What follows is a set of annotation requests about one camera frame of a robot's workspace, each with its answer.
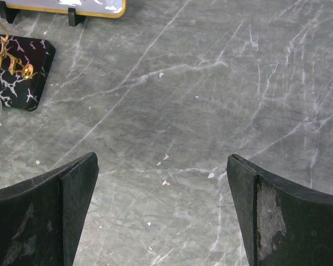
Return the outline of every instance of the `gold metal ornament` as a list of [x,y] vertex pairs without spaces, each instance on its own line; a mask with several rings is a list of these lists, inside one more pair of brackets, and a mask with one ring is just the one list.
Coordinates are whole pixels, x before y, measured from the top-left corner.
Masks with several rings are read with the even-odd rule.
[[[9,40],[9,33],[5,26],[0,22],[0,27],[5,31],[6,36],[0,36],[1,41],[1,51],[0,51],[0,70],[2,69],[2,61],[5,57],[10,58],[10,66],[9,66],[9,72],[11,75],[14,75],[16,73],[22,73],[22,77],[25,79],[31,79],[34,76],[33,73],[33,65],[27,64],[23,65],[21,59],[14,57],[12,54],[7,52],[6,50],[6,44]],[[22,69],[16,69],[16,66],[19,65]]]

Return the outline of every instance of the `yellow border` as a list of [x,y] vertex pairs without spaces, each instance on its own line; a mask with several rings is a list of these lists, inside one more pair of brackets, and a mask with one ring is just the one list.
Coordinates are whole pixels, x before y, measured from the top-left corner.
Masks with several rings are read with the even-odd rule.
[[[92,12],[80,12],[77,11],[77,15],[90,16],[90,17],[101,17],[101,18],[120,18],[126,12],[127,0],[122,0],[122,10],[118,14],[104,14],[104,13],[92,13]],[[21,10],[31,10],[31,11],[41,11],[41,12],[50,12],[50,13],[60,13],[68,14],[68,9],[54,9],[54,8],[41,8],[41,7],[26,7],[26,6],[17,6],[15,4],[8,4],[8,8],[21,9]]]

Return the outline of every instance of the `marble countertop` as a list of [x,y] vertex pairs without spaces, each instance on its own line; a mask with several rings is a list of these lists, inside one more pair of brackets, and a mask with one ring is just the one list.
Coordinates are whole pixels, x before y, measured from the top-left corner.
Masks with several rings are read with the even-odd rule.
[[247,265],[232,153],[333,195],[333,0],[131,0],[8,29],[57,53],[38,110],[3,109],[0,188],[99,157],[75,266]]

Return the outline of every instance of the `black clip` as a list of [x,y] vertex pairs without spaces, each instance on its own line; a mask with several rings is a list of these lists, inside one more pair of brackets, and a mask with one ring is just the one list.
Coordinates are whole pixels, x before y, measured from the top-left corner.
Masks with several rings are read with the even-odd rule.
[[20,9],[8,8],[5,1],[0,1],[0,17],[12,24]]
[[68,22],[69,26],[75,27],[79,23],[83,22],[85,19],[85,16],[77,15],[77,11],[75,8],[69,7],[68,8]]

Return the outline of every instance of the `white tray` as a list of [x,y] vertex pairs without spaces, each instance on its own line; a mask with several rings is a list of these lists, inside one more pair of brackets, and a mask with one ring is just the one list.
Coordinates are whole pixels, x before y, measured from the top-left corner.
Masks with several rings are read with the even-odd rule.
[[126,0],[5,0],[8,8],[68,14],[68,7],[77,15],[119,18],[126,10]]

